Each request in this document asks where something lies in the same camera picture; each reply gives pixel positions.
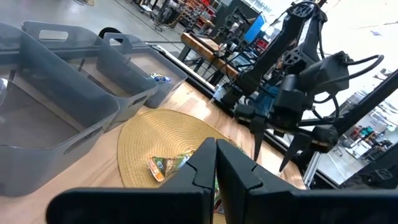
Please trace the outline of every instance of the woven placemat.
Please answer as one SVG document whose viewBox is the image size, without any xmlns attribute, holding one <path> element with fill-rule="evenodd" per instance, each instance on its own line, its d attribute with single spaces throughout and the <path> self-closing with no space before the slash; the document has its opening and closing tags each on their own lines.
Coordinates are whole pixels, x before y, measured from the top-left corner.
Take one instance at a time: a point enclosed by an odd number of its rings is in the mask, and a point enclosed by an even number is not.
<svg viewBox="0 0 398 224">
<path fill-rule="evenodd" d="M 118 164 L 125 187 L 157 188 L 148 158 L 174 157 L 187 149 L 197 149 L 209 137 L 228 140 L 205 122 L 177 111 L 151 110 L 127 121 L 118 142 Z M 214 214 L 213 223 L 225 223 Z"/>
</svg>

